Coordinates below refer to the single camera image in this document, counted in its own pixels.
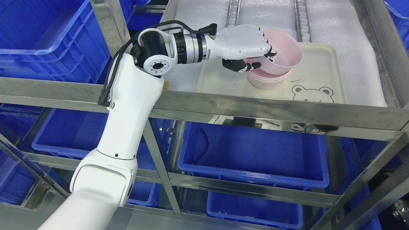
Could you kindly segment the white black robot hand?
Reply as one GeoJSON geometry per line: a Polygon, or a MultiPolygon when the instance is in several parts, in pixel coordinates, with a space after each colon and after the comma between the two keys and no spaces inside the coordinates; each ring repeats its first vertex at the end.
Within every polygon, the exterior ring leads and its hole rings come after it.
{"type": "Polygon", "coordinates": [[[206,59],[221,59],[224,68],[237,73],[262,66],[260,62],[247,63],[246,59],[275,58],[276,50],[255,24],[234,25],[218,29],[215,35],[205,35],[206,59]]]}

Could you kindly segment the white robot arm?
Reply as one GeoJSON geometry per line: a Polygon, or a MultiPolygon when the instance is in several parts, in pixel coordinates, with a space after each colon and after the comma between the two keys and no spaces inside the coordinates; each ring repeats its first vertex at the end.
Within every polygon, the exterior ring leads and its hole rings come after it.
{"type": "Polygon", "coordinates": [[[181,28],[145,29],[115,54],[98,105],[108,119],[98,146],[77,166],[70,196],[40,230],[105,230],[128,200],[137,173],[136,154],[149,114],[162,94],[162,75],[176,64],[203,57],[203,36],[181,28]]]}

